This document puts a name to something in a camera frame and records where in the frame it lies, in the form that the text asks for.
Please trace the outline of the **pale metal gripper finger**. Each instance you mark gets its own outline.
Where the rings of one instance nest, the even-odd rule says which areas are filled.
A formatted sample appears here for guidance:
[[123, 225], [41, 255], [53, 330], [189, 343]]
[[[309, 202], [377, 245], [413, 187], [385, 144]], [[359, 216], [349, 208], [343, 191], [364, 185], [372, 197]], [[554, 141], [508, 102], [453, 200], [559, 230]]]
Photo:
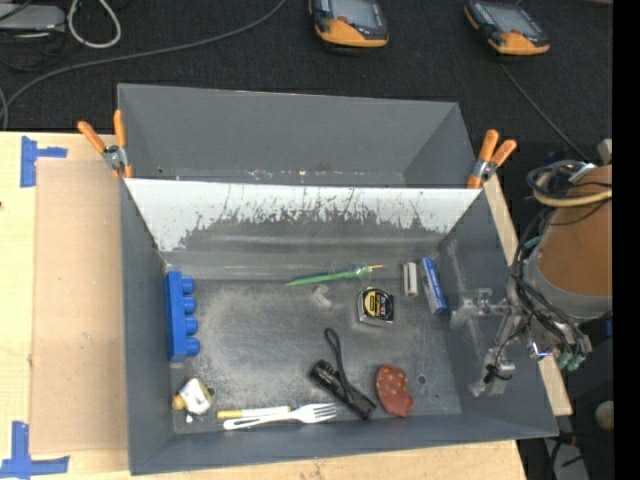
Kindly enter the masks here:
[[480, 378], [468, 385], [468, 390], [475, 398], [481, 395], [498, 396], [506, 390], [506, 383], [515, 373], [515, 364], [505, 359], [497, 349], [490, 349], [485, 355]]
[[492, 313], [491, 288], [478, 288], [461, 293], [458, 307], [451, 312], [451, 329], [461, 328], [473, 316], [488, 316]]

